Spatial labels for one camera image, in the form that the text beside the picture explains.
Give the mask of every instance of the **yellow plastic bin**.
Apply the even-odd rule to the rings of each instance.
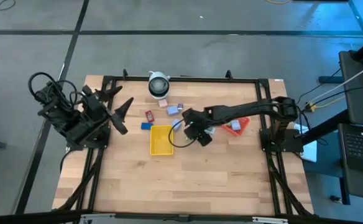
[[[150,154],[152,156],[173,155],[173,145],[170,144],[168,135],[171,125],[151,126]],[[170,140],[173,142],[173,130],[170,133]]]

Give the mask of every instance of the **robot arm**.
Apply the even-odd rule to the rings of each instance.
[[[50,81],[41,90],[35,92],[32,90],[32,80],[38,75],[44,75]],[[69,100],[63,93],[61,82],[67,82],[74,88],[74,91],[70,93]],[[103,145],[102,147],[107,145],[103,142],[105,142],[105,135],[109,134],[108,121],[111,121],[121,134],[127,133],[123,122],[133,97],[116,109],[113,114],[103,105],[103,102],[109,101],[122,89],[121,86],[110,90],[96,90],[93,93],[85,85],[82,92],[78,92],[71,82],[66,80],[56,82],[44,72],[33,74],[28,85],[32,96],[43,107],[38,115],[49,121],[55,130],[65,137],[67,146],[73,150],[82,150],[84,147],[91,146],[98,147],[100,144]],[[75,94],[75,100],[72,100],[72,94]],[[77,95],[81,96],[80,101],[76,101]],[[83,111],[75,109],[75,105],[80,103],[82,103]]]
[[[266,114],[276,120],[270,127],[271,140],[275,142],[283,140],[288,123],[298,118],[295,100],[279,96],[232,107],[209,106],[202,112],[190,108],[182,113],[186,125],[190,125],[184,132],[189,139],[197,139],[202,146],[206,146],[212,138],[204,132],[205,129],[226,124],[236,118],[258,114]]]

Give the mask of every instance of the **wooden table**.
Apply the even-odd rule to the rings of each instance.
[[[103,76],[88,75],[85,84],[100,89],[102,79]],[[283,80],[269,82],[272,97],[286,96]],[[129,132],[122,136],[111,131],[94,211],[274,214],[269,172],[259,140],[259,116],[250,117],[251,122],[241,137],[216,128],[212,143],[206,147],[195,142],[183,149],[175,148],[172,156],[151,156],[150,131],[140,129],[141,122],[147,122],[144,112],[153,112],[154,125],[171,124],[173,119],[182,116],[169,117],[166,108],[159,108],[158,101],[149,94],[147,82],[117,84],[123,89],[115,96],[113,109],[134,97],[125,123]],[[185,108],[202,110],[205,106],[257,101],[257,96],[255,85],[250,83],[171,82],[167,100],[169,105],[183,103]],[[183,128],[175,132],[175,143],[187,143]],[[86,150],[73,152],[66,158],[53,208],[61,206],[80,183],[85,159]],[[289,187],[304,207],[313,212],[301,159],[292,153],[283,153],[283,161]],[[279,185],[277,189],[285,212]],[[90,186],[86,189],[83,208],[87,208],[89,194]]]

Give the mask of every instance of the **gray floor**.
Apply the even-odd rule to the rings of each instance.
[[[16,0],[0,12],[0,29],[73,30],[82,0]],[[354,0],[363,16],[363,0]],[[278,6],[256,1],[97,0],[91,1],[83,30],[360,30],[348,3],[290,2]],[[0,36],[0,215],[10,214],[42,125],[39,105],[27,91],[31,74],[57,78],[70,44],[69,35]],[[317,85],[317,77],[338,69],[338,52],[358,49],[363,38],[238,35],[79,36],[67,79],[82,87],[85,76],[131,75],[160,70],[170,76],[282,78],[288,95],[298,98]],[[45,80],[37,80],[34,86]],[[317,93],[332,88],[322,86]],[[312,126],[346,107],[341,100],[309,114]],[[65,141],[50,131],[26,212],[49,211],[56,190]],[[330,202],[338,180],[306,175],[315,213],[321,217],[363,221],[363,198],[352,205]],[[125,223],[143,223],[123,220]]]

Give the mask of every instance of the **small object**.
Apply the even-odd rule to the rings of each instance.
[[[214,134],[214,131],[216,129],[214,127],[208,127],[204,130],[204,132],[208,133],[208,134]]]
[[[173,116],[179,113],[177,106],[168,106],[168,115]]]
[[[227,126],[226,124],[222,125],[221,127],[230,132],[231,134],[235,135],[235,136],[242,136],[244,130],[246,129],[246,127],[248,127],[248,124],[250,122],[250,118],[238,118],[239,124],[241,126],[240,130],[233,130],[231,129],[231,127]]]
[[[173,155],[173,146],[168,139],[171,128],[170,125],[154,125],[151,127],[150,154],[152,156]],[[170,140],[173,142],[173,131],[170,133]]]
[[[151,126],[152,126],[152,123],[145,123],[145,122],[143,122],[142,123],[142,126],[141,126],[141,129],[142,130],[150,130],[151,129]]]
[[[329,199],[331,199],[334,203],[342,203],[342,199],[334,195],[330,196]]]
[[[180,126],[182,125],[182,123],[178,123],[180,120],[179,119],[174,119],[173,121],[172,121],[172,127],[174,127],[173,128],[173,130],[175,130],[175,131],[177,131],[179,128],[180,128]]]
[[[239,124],[239,121],[238,120],[232,120],[231,121],[231,129],[233,131],[241,130],[241,125]]]
[[[145,116],[147,117],[147,121],[149,121],[149,122],[153,122],[154,121],[154,116],[152,116],[152,112],[151,111],[146,111],[145,112]]]
[[[168,106],[167,99],[159,100],[159,101],[158,101],[158,103],[159,103],[159,107],[160,107],[160,108],[165,108],[165,107],[167,107],[167,106]]]

